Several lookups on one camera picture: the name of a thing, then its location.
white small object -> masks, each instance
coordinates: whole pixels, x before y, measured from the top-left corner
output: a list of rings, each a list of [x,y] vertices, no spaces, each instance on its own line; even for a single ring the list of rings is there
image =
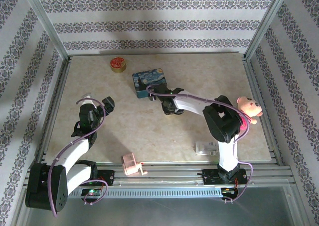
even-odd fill
[[[125,175],[132,175],[137,173],[139,170],[141,171],[142,175],[147,174],[147,171],[142,170],[142,164],[140,162],[136,162],[133,153],[123,155],[121,160]]]
[[[81,98],[92,98],[92,96],[91,96],[91,93],[87,93],[87,94],[84,94]],[[84,105],[87,103],[93,104],[95,106],[95,104],[93,103],[92,100],[84,100],[81,105]]]
[[[195,144],[195,152],[197,155],[217,155],[219,154],[218,143],[197,141]]]

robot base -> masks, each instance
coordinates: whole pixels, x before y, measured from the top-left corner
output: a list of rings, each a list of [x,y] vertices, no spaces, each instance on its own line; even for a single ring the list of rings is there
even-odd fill
[[[235,184],[235,179],[238,180],[239,185],[247,183],[247,174],[245,169],[239,169],[230,179],[220,177],[221,171],[219,169],[204,169],[202,170],[204,185],[229,185]]]

pink teddy bear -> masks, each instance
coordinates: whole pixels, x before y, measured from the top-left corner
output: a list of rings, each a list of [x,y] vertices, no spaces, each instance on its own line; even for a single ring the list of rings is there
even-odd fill
[[[249,120],[249,123],[256,124],[257,120],[252,118],[253,116],[262,116],[263,112],[259,103],[254,99],[248,97],[240,97],[237,99],[238,109],[242,111]],[[247,129],[247,123],[243,117],[243,124],[240,127],[240,130]]]

round tin can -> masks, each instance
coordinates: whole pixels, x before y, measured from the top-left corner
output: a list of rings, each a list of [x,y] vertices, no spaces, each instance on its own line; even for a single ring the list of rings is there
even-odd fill
[[[121,73],[126,69],[126,62],[124,58],[116,57],[110,62],[111,69],[113,72]]]

teddy bear head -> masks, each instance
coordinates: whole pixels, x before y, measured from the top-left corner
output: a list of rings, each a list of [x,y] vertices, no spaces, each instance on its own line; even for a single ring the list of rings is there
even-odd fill
[[[240,97],[237,99],[238,109],[249,117],[261,116],[263,114],[261,106],[254,99],[248,97]]]

